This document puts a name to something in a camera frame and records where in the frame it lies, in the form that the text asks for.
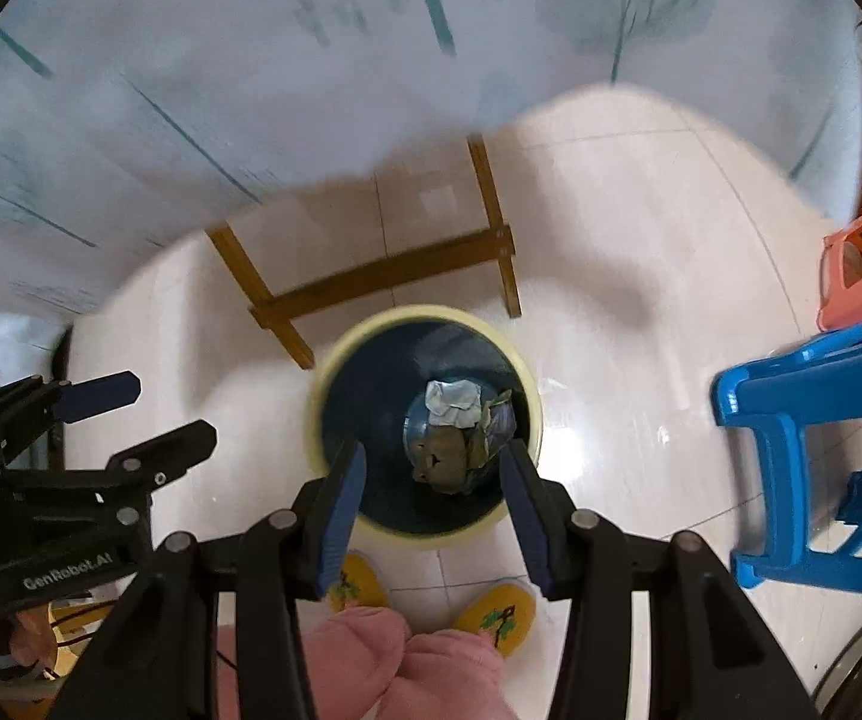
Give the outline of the brown paper cup carrier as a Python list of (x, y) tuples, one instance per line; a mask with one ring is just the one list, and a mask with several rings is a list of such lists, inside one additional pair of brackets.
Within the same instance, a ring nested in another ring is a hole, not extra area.
[(488, 463), (479, 429), (431, 426), (410, 445), (413, 479), (442, 494), (468, 493)]

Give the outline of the white paper bag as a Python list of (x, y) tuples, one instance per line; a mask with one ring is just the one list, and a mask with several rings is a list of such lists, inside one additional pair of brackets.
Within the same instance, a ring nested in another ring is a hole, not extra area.
[(431, 380), (424, 392), (424, 406), (431, 426), (473, 429), (483, 416), (483, 390), (473, 380)]

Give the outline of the yellow-rimmed black trash bin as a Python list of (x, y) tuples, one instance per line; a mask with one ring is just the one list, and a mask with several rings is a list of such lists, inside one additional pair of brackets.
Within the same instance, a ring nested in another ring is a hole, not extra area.
[(305, 406), (310, 468), (325, 475), (344, 442), (357, 440), (367, 470), (358, 522), (415, 550), (449, 546), (507, 515), (495, 458), (468, 493), (438, 493), (413, 479), (410, 445), (431, 427), (431, 380), (473, 380), (483, 403), (510, 390), (513, 438), (540, 457), (541, 401), (524, 358), (492, 325), (445, 305), (402, 305), (359, 322), (317, 367)]

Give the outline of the left yellow slipper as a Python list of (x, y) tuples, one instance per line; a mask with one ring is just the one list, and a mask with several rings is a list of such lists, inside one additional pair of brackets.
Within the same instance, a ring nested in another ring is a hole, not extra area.
[(326, 601), (333, 613), (351, 608), (389, 608), (389, 595), (377, 577), (371, 562), (359, 551), (344, 556), (335, 582), (328, 587)]

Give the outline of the yellow slipper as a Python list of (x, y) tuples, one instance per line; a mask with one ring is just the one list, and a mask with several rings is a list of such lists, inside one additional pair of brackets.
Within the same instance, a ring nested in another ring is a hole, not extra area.
[(509, 658), (527, 640), (535, 622), (536, 600), (524, 583), (501, 580), (456, 615), (453, 627), (488, 640)]
[(335, 582), (328, 587), (326, 601), (333, 613), (351, 608), (389, 608), (389, 595), (377, 577), (371, 562), (359, 551), (344, 556)]

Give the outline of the right yellow slipper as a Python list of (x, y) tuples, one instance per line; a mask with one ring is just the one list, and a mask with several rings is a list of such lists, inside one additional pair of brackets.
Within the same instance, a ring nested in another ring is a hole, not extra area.
[(501, 580), (456, 615), (453, 627), (488, 640), (509, 658), (527, 640), (535, 622), (536, 600), (524, 583)]

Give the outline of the pink trouser legs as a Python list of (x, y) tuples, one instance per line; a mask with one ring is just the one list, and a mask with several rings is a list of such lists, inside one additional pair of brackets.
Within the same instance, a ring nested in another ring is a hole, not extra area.
[(510, 718), (504, 658), (483, 634), (415, 634), (392, 608), (358, 606), (302, 636), (320, 718)]

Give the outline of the blue plastic stool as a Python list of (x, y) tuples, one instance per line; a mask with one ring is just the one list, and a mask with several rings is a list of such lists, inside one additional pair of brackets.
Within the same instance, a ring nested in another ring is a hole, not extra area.
[(862, 325), (720, 372), (710, 405), (758, 452), (764, 546), (735, 580), (862, 593)]

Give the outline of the tree-print tablecloth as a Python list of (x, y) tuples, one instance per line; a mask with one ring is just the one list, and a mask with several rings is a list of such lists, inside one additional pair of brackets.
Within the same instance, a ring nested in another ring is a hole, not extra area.
[(652, 89), (857, 203), (852, 0), (0, 0), (0, 382), (188, 232), (559, 94)]

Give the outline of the wooden table frame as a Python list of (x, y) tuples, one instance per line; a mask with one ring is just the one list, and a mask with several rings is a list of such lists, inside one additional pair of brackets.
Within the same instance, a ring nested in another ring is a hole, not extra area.
[(509, 317), (517, 319), (522, 316), (517, 273), (513, 265), (515, 242), (512, 229), (502, 213), (485, 138), (481, 135), (468, 137), (467, 148), (488, 226), (458, 238), (403, 250), (399, 254), (310, 281), (281, 296), (271, 293), (229, 224), (214, 226), (206, 231), (209, 242), (229, 271), (230, 278), (250, 302), (250, 316), (262, 330), (276, 338), (284, 353), (299, 369), (314, 369), (315, 355), (310, 344), (294, 327), (294, 320), (367, 298), (380, 291), (390, 291), (405, 284), (442, 277), (485, 263), (497, 265), (502, 299)]

